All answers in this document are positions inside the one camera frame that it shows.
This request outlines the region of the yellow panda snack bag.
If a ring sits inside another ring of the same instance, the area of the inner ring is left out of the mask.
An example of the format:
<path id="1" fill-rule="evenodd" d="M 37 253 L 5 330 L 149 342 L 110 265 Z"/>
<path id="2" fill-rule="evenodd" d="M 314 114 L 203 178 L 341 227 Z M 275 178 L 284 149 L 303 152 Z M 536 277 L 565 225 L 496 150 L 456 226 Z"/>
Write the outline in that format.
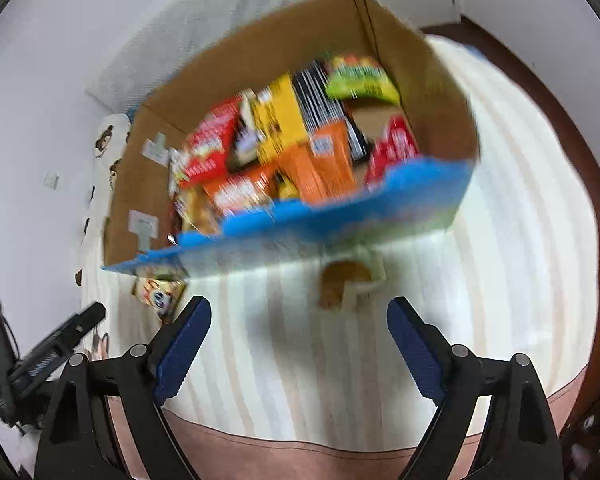
<path id="1" fill-rule="evenodd" d="M 133 286 L 132 295 L 142 304 L 151 307 L 162 324 L 169 324 L 174 319 L 185 287 L 186 283 L 183 281 L 138 278 Z"/>

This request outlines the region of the egg yolk snack packet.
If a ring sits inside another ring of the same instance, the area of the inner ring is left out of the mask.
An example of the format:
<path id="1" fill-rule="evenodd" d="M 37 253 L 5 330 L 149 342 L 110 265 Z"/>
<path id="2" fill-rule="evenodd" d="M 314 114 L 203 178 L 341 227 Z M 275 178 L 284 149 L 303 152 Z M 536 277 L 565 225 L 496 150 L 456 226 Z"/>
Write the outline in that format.
<path id="1" fill-rule="evenodd" d="M 318 305 L 325 311 L 354 311 L 385 281 L 379 252 L 361 250 L 329 261 L 321 270 Z"/>

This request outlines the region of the yellow biscuit bag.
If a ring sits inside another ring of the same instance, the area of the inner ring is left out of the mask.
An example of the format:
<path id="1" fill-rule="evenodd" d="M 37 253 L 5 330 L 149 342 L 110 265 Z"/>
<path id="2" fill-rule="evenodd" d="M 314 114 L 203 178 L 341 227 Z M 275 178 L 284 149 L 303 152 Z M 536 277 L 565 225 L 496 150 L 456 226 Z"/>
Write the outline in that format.
<path id="1" fill-rule="evenodd" d="M 213 236 L 220 232 L 215 206 L 201 186 L 191 186 L 176 192 L 174 197 L 175 231 L 196 232 Z"/>

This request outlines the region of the orange panda chips bag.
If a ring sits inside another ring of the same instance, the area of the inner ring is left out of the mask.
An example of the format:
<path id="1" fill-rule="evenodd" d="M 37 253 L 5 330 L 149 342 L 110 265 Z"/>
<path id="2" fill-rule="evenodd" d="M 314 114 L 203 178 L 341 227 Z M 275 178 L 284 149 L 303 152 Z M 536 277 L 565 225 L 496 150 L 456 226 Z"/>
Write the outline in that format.
<path id="1" fill-rule="evenodd" d="M 274 200 L 276 174 L 275 164 L 254 166 L 240 174 L 209 181 L 202 188 L 222 216 L 241 214 Z"/>

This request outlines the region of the red stick snack packet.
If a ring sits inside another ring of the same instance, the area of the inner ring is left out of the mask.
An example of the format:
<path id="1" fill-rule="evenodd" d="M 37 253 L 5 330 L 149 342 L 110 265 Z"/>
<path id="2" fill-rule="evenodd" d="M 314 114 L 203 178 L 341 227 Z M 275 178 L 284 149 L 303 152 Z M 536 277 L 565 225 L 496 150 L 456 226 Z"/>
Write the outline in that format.
<path id="1" fill-rule="evenodd" d="M 236 94 L 209 110 L 182 148 L 180 188 L 204 183 L 228 174 L 227 161 L 240 118 L 242 96 Z"/>

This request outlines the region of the white Franzzi wafer packet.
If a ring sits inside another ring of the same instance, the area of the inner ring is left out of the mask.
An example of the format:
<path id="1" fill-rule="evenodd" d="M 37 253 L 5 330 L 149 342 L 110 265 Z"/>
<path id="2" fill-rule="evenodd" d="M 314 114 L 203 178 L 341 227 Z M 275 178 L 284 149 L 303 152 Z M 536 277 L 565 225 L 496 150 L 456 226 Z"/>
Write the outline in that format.
<path id="1" fill-rule="evenodd" d="M 237 172 L 258 160 L 262 136 L 253 115 L 253 103 L 256 100 L 256 94 L 251 89 L 247 89 L 240 92 L 239 96 L 238 122 L 227 161 L 230 172 Z"/>

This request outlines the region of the small red snack packet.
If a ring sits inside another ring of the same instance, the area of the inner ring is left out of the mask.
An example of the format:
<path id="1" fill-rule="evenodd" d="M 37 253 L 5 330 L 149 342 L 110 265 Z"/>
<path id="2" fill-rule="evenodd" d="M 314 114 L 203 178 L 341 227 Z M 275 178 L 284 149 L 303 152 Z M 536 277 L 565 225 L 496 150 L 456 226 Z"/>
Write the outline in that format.
<path id="1" fill-rule="evenodd" d="M 381 137 L 374 143 L 364 176 L 366 188 L 378 185 L 393 166 L 419 157 L 414 133 L 403 115 L 392 115 Z"/>

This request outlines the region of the orange snack bag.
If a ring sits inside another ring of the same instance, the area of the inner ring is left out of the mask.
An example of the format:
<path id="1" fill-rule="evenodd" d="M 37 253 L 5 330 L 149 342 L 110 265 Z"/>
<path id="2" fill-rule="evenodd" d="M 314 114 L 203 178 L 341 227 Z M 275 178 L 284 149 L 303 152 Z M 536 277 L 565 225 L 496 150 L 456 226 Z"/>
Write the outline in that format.
<path id="1" fill-rule="evenodd" d="M 300 200 L 317 206 L 358 190 L 344 120 L 316 130 L 309 140 L 277 157 L 277 166 L 296 186 Z"/>

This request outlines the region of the yellow black snack bag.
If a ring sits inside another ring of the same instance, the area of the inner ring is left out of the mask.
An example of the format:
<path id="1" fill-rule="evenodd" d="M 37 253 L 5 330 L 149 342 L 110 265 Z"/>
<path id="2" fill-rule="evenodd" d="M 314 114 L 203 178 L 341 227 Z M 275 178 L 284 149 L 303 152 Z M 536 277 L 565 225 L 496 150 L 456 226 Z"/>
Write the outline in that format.
<path id="1" fill-rule="evenodd" d="M 344 122 L 347 126 L 353 165 L 370 158 L 370 142 L 342 102 L 327 96 L 326 84 L 324 64 L 313 61 L 303 70 L 279 76 L 251 100 L 261 164 L 272 162 L 288 148 L 306 142 L 332 122 Z"/>

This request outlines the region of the colourful candy green bag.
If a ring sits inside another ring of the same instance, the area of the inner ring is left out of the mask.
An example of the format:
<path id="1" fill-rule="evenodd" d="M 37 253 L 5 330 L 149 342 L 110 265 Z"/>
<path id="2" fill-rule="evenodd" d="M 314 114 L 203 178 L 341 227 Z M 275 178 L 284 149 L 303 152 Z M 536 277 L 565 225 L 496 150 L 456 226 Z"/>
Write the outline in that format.
<path id="1" fill-rule="evenodd" d="M 400 93 L 384 68 L 370 56 L 335 55 L 327 61 L 326 94 L 337 100 L 378 99 L 400 104 Z"/>

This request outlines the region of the striped white blanket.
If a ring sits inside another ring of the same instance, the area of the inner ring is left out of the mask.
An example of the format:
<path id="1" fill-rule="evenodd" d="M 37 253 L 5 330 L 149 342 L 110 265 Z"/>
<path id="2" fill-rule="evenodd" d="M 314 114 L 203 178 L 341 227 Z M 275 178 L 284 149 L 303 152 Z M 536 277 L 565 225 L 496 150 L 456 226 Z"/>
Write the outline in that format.
<path id="1" fill-rule="evenodd" d="M 318 304 L 317 258 L 191 281 L 186 295 L 207 297 L 212 321 L 166 402 L 181 430 L 352 452 L 412 448 L 434 404 L 389 334 L 386 309 L 396 296 L 479 356 L 530 356 L 556 424 L 564 423 L 597 318 L 593 204 L 518 84 L 458 42 L 429 43 L 468 93 L 480 133 L 480 162 L 452 226 L 356 250 L 372 278 L 331 311 Z"/>

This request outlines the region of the blue cardboard milk box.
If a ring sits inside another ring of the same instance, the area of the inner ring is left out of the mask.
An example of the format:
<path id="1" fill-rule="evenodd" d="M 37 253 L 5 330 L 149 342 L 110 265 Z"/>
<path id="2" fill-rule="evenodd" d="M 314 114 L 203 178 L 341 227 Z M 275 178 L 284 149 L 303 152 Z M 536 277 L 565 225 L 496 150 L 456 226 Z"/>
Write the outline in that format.
<path id="1" fill-rule="evenodd" d="M 465 93 L 374 0 L 306 0 L 198 54 L 135 114 L 107 270 L 215 274 L 441 229 L 479 153 Z"/>

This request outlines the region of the bear print long pillow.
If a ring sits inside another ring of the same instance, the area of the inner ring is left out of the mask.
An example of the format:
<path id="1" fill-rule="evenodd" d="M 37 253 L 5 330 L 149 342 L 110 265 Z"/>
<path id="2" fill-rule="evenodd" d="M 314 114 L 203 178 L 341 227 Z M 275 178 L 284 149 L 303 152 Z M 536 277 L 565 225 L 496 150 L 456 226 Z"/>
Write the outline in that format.
<path id="1" fill-rule="evenodd" d="M 93 148 L 93 175 L 87 194 L 87 210 L 83 235 L 79 246 L 78 270 L 74 280 L 81 287 L 85 282 L 85 269 L 95 260 L 102 261 L 102 231 L 109 214 L 114 185 L 122 155 L 128 145 L 131 121 L 125 114 L 111 114 L 96 128 Z"/>

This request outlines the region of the grey padded headboard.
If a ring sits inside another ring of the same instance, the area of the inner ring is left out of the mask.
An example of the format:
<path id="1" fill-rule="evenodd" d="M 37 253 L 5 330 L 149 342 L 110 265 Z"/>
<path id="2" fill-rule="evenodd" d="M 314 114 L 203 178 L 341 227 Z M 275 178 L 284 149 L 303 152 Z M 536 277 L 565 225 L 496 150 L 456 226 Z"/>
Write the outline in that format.
<path id="1" fill-rule="evenodd" d="M 113 113 L 136 107 L 189 61 L 258 18 L 300 0 L 161 0 L 122 29 L 86 85 Z"/>

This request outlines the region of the wall socket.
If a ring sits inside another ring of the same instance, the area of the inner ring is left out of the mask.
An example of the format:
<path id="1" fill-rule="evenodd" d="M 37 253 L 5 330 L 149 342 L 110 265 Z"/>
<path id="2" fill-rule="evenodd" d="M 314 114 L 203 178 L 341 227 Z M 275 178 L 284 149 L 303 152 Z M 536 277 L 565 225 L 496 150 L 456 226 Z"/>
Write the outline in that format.
<path id="1" fill-rule="evenodd" d="M 56 190 L 59 184 L 59 180 L 60 177 L 58 176 L 58 174 L 56 174 L 56 172 L 46 172 L 43 179 L 43 185 L 46 188 L 49 188 L 50 190 Z"/>

